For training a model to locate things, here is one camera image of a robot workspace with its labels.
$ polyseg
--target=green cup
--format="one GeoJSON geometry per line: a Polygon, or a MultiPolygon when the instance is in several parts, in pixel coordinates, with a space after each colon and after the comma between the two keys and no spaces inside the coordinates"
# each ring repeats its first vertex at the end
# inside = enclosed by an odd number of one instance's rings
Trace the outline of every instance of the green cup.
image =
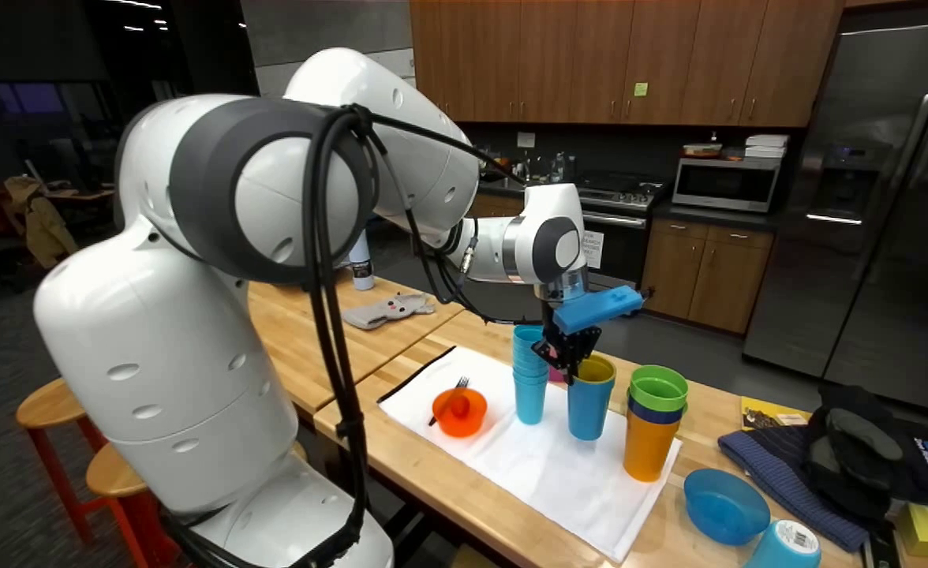
{"type": "Polygon", "coordinates": [[[668,367],[639,367],[628,383],[628,404],[653,412],[678,412],[688,400],[688,383],[668,367]]]}

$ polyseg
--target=blue cup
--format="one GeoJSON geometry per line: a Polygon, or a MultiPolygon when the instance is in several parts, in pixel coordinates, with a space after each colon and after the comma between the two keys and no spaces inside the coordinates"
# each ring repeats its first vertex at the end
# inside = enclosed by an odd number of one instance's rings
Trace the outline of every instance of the blue cup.
{"type": "Polygon", "coordinates": [[[514,404],[522,424],[539,424],[545,412],[549,362],[533,353],[539,325],[514,325],[514,404]]]}
{"type": "Polygon", "coordinates": [[[746,568],[818,568],[818,535],[800,522],[775,522],[746,568]]]}
{"type": "Polygon", "coordinates": [[[604,357],[587,357],[567,386],[567,431],[581,442],[593,442],[604,431],[610,398],[617,386],[617,367],[604,357]]]}
{"type": "Polygon", "coordinates": [[[649,408],[639,404],[635,398],[628,398],[628,412],[635,412],[647,424],[678,424],[685,408],[682,409],[649,409],[649,408]]]}

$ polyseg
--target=orange toy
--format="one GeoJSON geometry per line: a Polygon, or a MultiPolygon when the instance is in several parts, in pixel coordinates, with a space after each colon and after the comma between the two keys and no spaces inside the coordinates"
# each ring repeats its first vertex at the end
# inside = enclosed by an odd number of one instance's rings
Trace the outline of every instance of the orange toy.
{"type": "Polygon", "coordinates": [[[475,389],[449,389],[432,400],[432,421],[456,439],[475,434],[487,421],[487,398],[475,389]]]}

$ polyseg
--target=blue bowl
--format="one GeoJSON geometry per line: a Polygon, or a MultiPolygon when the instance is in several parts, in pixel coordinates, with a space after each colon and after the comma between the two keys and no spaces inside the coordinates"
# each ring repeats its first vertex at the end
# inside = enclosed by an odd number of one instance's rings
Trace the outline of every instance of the blue bowl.
{"type": "Polygon", "coordinates": [[[771,506],[746,481],[722,471],[691,471],[685,509],[705,535],[727,547],[746,547],[771,526],[771,506]]]}

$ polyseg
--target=stool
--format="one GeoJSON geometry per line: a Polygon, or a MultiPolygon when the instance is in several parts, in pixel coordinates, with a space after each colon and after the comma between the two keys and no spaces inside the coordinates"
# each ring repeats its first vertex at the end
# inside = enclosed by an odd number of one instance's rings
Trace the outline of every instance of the stool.
{"type": "Polygon", "coordinates": [[[110,501],[114,522],[136,566],[178,563],[180,549],[158,525],[154,494],[114,445],[89,461],[84,486],[110,501]]]}
{"type": "Polygon", "coordinates": [[[53,380],[46,386],[41,386],[37,392],[33,392],[20,409],[16,409],[20,427],[30,431],[30,442],[36,447],[36,455],[43,464],[43,473],[60,499],[60,509],[68,511],[68,516],[74,522],[77,532],[83,542],[91,542],[89,525],[84,516],[97,509],[104,509],[102,499],[96,501],[78,501],[78,494],[74,492],[58,452],[52,445],[46,430],[58,427],[70,427],[77,424],[84,434],[84,442],[91,445],[91,452],[97,452],[104,445],[104,434],[91,427],[91,421],[84,417],[78,398],[68,389],[64,380],[53,380]]]}

